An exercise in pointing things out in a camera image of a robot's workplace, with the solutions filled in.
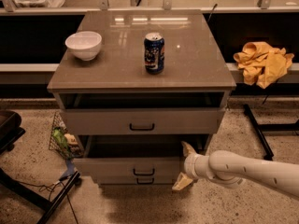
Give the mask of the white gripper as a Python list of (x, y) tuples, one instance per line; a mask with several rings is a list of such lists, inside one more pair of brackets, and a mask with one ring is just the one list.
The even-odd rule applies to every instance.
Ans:
[(194, 148), (187, 142), (181, 142), (183, 155), (187, 157), (184, 162), (185, 173), (180, 172), (177, 181), (172, 187), (174, 191), (180, 191), (189, 186), (193, 180), (205, 178), (212, 180), (215, 173), (209, 167), (209, 157), (196, 154)]

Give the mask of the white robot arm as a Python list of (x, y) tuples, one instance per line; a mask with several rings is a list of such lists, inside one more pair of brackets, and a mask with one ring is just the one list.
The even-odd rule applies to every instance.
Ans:
[(294, 199), (299, 199), (299, 166), (297, 164), (247, 158), (230, 151), (217, 150), (200, 155), (185, 142), (183, 172), (172, 190), (180, 191), (204, 178), (227, 189), (240, 187), (250, 180)]

